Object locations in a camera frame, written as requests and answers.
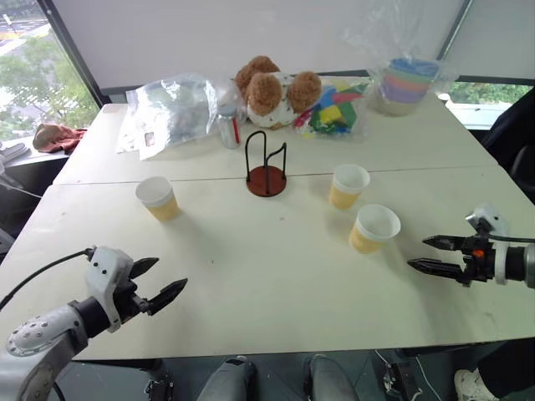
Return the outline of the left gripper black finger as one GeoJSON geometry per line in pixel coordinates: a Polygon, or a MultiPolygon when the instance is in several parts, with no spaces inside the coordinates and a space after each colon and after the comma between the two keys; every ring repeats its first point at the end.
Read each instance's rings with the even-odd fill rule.
{"type": "Polygon", "coordinates": [[[149,316],[154,316],[160,310],[167,307],[180,295],[187,283],[188,279],[183,278],[178,281],[174,281],[168,286],[164,287],[159,294],[157,294],[155,297],[151,298],[147,302],[146,313],[149,316]]]}
{"type": "Polygon", "coordinates": [[[147,273],[157,262],[158,257],[147,257],[135,261],[130,270],[130,279],[136,279],[147,273]]]}

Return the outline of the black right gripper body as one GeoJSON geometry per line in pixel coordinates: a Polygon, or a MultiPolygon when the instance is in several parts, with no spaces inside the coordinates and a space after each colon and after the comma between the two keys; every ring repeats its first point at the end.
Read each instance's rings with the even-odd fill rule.
{"type": "Polygon", "coordinates": [[[473,281],[487,282],[495,276],[495,250],[486,237],[468,236],[462,240],[461,253],[466,266],[461,284],[469,287],[473,281]]]}

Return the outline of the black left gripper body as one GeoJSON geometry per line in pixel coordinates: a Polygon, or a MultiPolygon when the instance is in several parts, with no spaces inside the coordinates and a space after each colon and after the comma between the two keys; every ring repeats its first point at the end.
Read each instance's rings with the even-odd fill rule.
{"type": "Polygon", "coordinates": [[[128,322],[140,313],[149,313],[148,300],[136,294],[137,288],[131,280],[122,282],[115,288],[115,308],[121,323],[128,322]]]}

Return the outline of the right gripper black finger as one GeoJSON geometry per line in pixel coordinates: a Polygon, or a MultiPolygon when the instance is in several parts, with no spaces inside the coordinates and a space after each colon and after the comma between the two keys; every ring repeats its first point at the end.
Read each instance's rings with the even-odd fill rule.
{"type": "Polygon", "coordinates": [[[424,244],[444,251],[459,251],[463,247],[464,241],[463,236],[446,235],[429,236],[422,240],[424,244]]]}
{"type": "Polygon", "coordinates": [[[447,263],[436,259],[416,258],[411,259],[407,264],[418,272],[427,275],[455,280],[459,283],[465,282],[464,272],[460,266],[453,263],[447,263]]]}

